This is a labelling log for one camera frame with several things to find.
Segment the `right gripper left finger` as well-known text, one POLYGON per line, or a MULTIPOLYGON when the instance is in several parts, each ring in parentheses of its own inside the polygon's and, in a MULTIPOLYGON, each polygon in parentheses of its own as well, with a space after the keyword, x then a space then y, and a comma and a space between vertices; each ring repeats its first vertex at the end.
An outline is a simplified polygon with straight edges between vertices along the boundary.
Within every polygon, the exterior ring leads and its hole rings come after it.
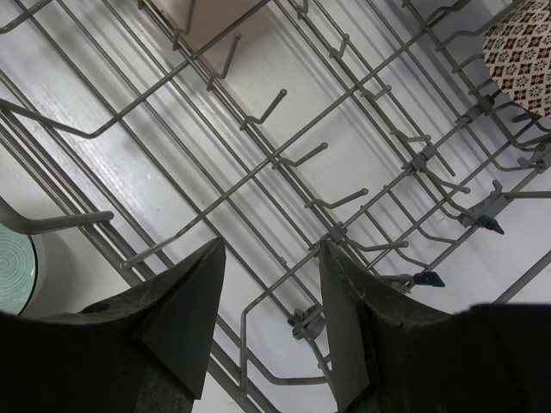
POLYGON ((225 277, 215 238, 75 313, 1 316, 4 412, 189 412, 202 395, 225 277))

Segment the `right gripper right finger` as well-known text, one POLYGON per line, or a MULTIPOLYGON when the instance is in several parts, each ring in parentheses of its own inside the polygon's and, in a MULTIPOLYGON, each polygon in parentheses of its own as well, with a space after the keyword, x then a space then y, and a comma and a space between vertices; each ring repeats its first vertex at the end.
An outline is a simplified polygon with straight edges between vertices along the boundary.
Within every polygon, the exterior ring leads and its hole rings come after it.
POLYGON ((448 314, 376 279, 329 241, 319 246, 319 273, 340 411, 549 411, 548 305, 448 314))

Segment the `grey patterned bowl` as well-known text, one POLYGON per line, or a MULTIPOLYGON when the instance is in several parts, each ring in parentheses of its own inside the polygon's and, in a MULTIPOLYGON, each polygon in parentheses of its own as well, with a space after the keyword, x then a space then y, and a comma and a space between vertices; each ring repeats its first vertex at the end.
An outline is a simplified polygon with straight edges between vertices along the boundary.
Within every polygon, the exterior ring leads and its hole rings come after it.
POLYGON ((550 116, 550 2, 525 1, 485 33, 488 73, 519 107, 550 116))

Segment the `grey wire dish rack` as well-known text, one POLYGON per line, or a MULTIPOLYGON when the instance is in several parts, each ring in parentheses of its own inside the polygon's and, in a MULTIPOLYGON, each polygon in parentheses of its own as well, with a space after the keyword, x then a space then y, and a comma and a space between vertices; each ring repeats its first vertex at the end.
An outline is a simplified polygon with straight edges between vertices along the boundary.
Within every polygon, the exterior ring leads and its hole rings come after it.
POLYGON ((550 116, 491 79, 525 1, 4 1, 1 193, 109 211, 63 236, 31 314, 213 237, 202 412, 334 412, 319 246, 446 312, 550 301, 550 116))

